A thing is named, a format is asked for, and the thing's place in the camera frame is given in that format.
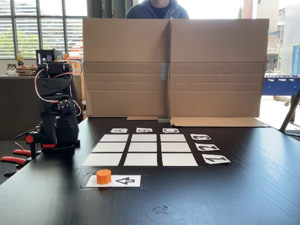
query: white paper square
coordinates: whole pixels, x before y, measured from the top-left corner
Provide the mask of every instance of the white paper square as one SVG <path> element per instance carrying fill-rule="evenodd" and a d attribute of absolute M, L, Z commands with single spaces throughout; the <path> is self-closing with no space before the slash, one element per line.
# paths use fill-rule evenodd
<path fill-rule="evenodd" d="M 161 143 L 162 152 L 191 152 L 191 149 L 186 142 L 166 142 Z"/>
<path fill-rule="evenodd" d="M 163 128 L 163 132 L 171 134 L 171 133 L 179 133 L 179 130 L 175 128 Z"/>
<path fill-rule="evenodd" d="M 129 152 L 157 152 L 158 147 L 156 142 L 131 142 Z"/>
<path fill-rule="evenodd" d="M 127 133 L 128 129 L 126 128 L 113 128 L 111 133 Z"/>
<path fill-rule="evenodd" d="M 112 175 L 109 184 L 97 184 L 97 176 L 92 175 L 86 184 L 86 188 L 105 188 L 105 187 L 140 187 L 140 175 Z"/>
<path fill-rule="evenodd" d="M 208 164 L 230 163 L 230 161 L 225 156 L 206 154 L 202 154 L 202 156 L 205 162 Z"/>
<path fill-rule="evenodd" d="M 152 132 L 151 128 L 137 128 L 136 129 L 137 133 L 148 133 L 148 132 Z"/>
<path fill-rule="evenodd" d="M 193 140 L 211 140 L 211 138 L 208 135 L 191 135 Z"/>
<path fill-rule="evenodd" d="M 196 147 L 199 151 L 217 151 L 217 150 L 220 150 L 214 144 L 198 144 L 198 143 L 195 143 L 195 144 L 196 144 Z"/>
<path fill-rule="evenodd" d="M 164 166 L 198 166 L 192 153 L 163 153 Z"/>
<path fill-rule="evenodd" d="M 129 135 L 104 135 L 100 142 L 126 142 Z"/>
<path fill-rule="evenodd" d="M 122 153 L 92 153 L 83 166 L 117 166 L 121 157 Z"/>
<path fill-rule="evenodd" d="M 128 153 L 124 165 L 157 166 L 157 153 Z"/>
<path fill-rule="evenodd" d="M 132 142 L 156 142 L 157 137 L 156 135 L 132 135 L 131 138 Z"/>
<path fill-rule="evenodd" d="M 92 152 L 123 152 L 126 142 L 100 142 Z"/>
<path fill-rule="evenodd" d="M 160 141 L 162 141 L 162 142 L 186 142 L 186 138 L 184 137 L 184 135 L 167 134 L 167 135 L 160 135 Z"/>

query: blue jacket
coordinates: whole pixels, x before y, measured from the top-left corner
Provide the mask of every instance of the blue jacket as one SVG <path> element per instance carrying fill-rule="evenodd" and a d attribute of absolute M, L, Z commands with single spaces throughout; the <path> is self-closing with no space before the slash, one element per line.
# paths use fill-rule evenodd
<path fill-rule="evenodd" d="M 165 19 L 189 19 L 186 10 L 181 7 L 177 0 L 170 0 L 171 8 L 167 11 Z M 142 3 L 137 4 L 129 9 L 125 19 L 157 19 L 151 6 L 150 0 L 144 0 Z"/>

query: number card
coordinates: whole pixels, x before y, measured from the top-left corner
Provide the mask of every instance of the number card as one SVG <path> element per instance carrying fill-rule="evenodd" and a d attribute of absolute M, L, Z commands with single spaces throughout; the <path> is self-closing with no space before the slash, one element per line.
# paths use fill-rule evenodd
<path fill-rule="evenodd" d="M 151 128 L 137 128 L 136 129 L 137 133 L 148 133 L 148 132 L 152 132 Z"/>
<path fill-rule="evenodd" d="M 114 128 L 111 130 L 111 133 L 127 133 L 128 129 L 126 128 Z"/>
<path fill-rule="evenodd" d="M 216 151 L 220 150 L 216 145 L 214 144 L 196 144 L 196 147 L 200 151 Z"/>
<path fill-rule="evenodd" d="M 164 128 L 163 132 L 164 133 L 179 133 L 179 130 L 175 129 L 175 128 Z"/>
<path fill-rule="evenodd" d="M 208 164 L 230 163 L 230 161 L 224 156 L 205 155 L 205 154 L 202 154 L 202 156 L 205 162 Z"/>
<path fill-rule="evenodd" d="M 211 138 L 208 136 L 208 135 L 191 135 L 191 137 L 194 139 L 194 140 L 211 140 Z"/>

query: orange game piece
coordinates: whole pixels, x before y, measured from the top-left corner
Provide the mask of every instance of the orange game piece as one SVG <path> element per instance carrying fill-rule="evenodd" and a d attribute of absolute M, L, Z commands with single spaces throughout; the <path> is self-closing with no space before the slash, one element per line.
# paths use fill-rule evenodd
<path fill-rule="evenodd" d="M 109 184 L 112 181 L 110 170 L 99 170 L 97 172 L 97 184 Z"/>

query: black table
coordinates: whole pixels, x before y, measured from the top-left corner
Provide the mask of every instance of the black table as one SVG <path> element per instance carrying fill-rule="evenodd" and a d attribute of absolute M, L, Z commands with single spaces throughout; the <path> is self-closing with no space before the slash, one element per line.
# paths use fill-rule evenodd
<path fill-rule="evenodd" d="M 73 157 L 41 154 L 0 186 L 0 224 L 300 224 L 300 143 L 270 127 L 181 127 L 198 167 L 112 167 L 113 174 L 141 174 L 142 188 L 84 188 L 99 168 L 82 164 L 101 137 L 112 128 L 135 134 L 137 127 L 162 134 L 171 125 L 125 118 L 83 121 L 81 148 Z M 209 135 L 220 148 L 217 154 L 231 163 L 206 164 L 190 134 Z M 156 205 L 176 209 L 183 220 L 163 214 L 150 221 L 144 212 Z"/>

